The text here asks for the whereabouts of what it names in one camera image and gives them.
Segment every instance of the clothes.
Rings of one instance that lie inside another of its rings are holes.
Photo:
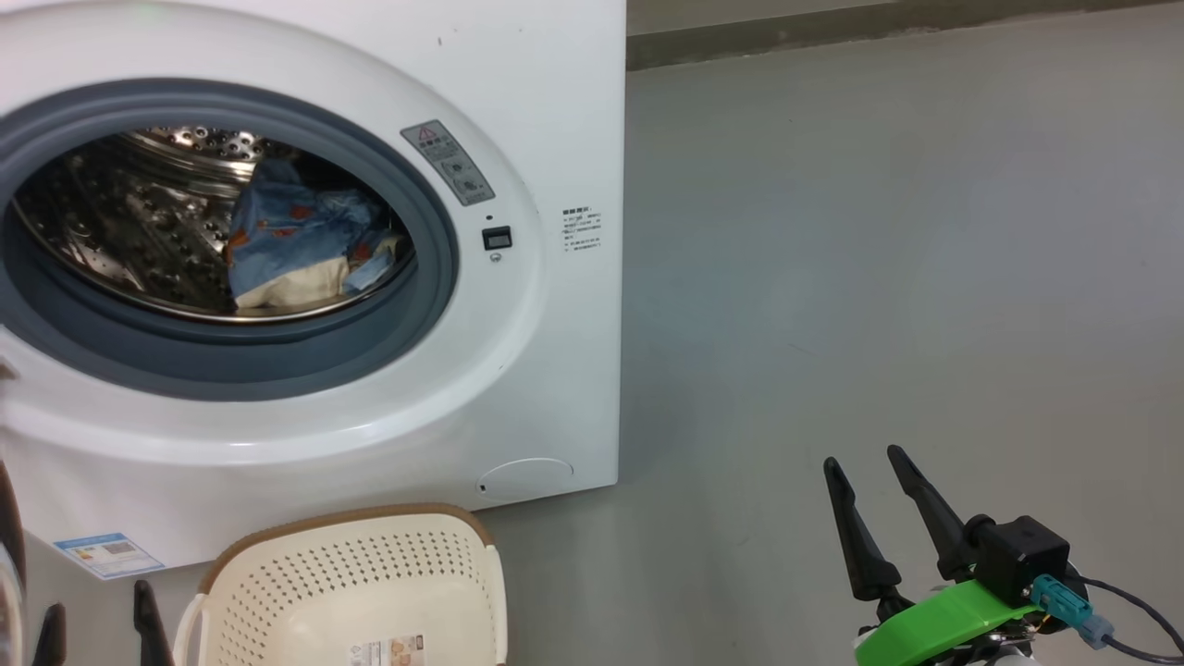
[[[301,306],[372,284],[394,260],[393,251],[371,250],[393,237],[371,229],[378,212],[358,190],[316,192],[290,162],[259,162],[231,216],[225,249],[238,307]],[[349,260],[360,248],[368,254],[353,262],[365,269],[355,277]]]

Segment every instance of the cable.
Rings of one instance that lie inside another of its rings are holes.
[[[1184,665],[1184,638],[1180,638],[1180,633],[1176,630],[1176,627],[1172,627],[1172,623],[1169,622],[1167,619],[1164,617],[1164,615],[1162,613],[1159,613],[1158,610],[1156,610],[1154,608],[1152,608],[1150,603],[1143,601],[1141,598],[1134,596],[1133,594],[1131,594],[1131,593],[1128,593],[1126,590],[1115,588],[1114,585],[1112,585],[1109,583],[1103,583],[1102,581],[1095,581],[1093,578],[1086,578],[1085,576],[1074,576],[1074,575],[1066,575],[1066,579],[1067,581],[1079,581],[1079,582],[1085,583],[1085,584],[1087,584],[1087,585],[1089,585],[1092,588],[1098,588],[1100,590],[1106,590],[1106,591],[1115,594],[1115,595],[1125,598],[1130,603],[1132,603],[1132,604],[1139,607],[1139,608],[1141,608],[1147,615],[1151,616],[1152,620],[1154,620],[1160,627],[1163,627],[1163,629],[1165,632],[1167,632],[1167,635],[1172,639],[1172,642],[1176,643],[1176,648],[1180,651],[1180,657],[1162,657],[1162,655],[1158,655],[1158,654],[1151,654],[1151,653],[1147,653],[1147,652],[1143,652],[1141,649],[1135,649],[1135,648],[1133,648],[1133,647],[1131,647],[1131,646],[1128,646],[1128,645],[1126,645],[1126,643],[1124,643],[1121,641],[1114,640],[1114,636],[1102,636],[1102,642],[1105,642],[1106,645],[1108,645],[1108,646],[1113,647],[1114,649],[1121,652],[1122,654],[1126,654],[1128,657],[1133,657],[1135,659],[1141,659],[1143,661],[1148,661],[1151,664],[1182,664],[1182,665]]]

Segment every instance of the beige plastic basket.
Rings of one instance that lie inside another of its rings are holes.
[[[485,529],[450,505],[368,508],[251,534],[181,617],[187,666],[496,666],[506,589]]]

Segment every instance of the floor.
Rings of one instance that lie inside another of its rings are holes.
[[[1184,622],[1182,31],[1162,6],[632,76],[622,480],[482,514],[511,662],[851,664],[873,609],[826,456],[905,594],[940,583],[893,443],[964,518],[1031,513]],[[67,603],[72,661],[134,662],[130,582],[54,557],[30,600]],[[200,574],[150,577],[167,623]]]

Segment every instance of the washing machine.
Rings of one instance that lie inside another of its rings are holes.
[[[109,578],[616,481],[623,0],[0,11],[0,440],[36,537]]]

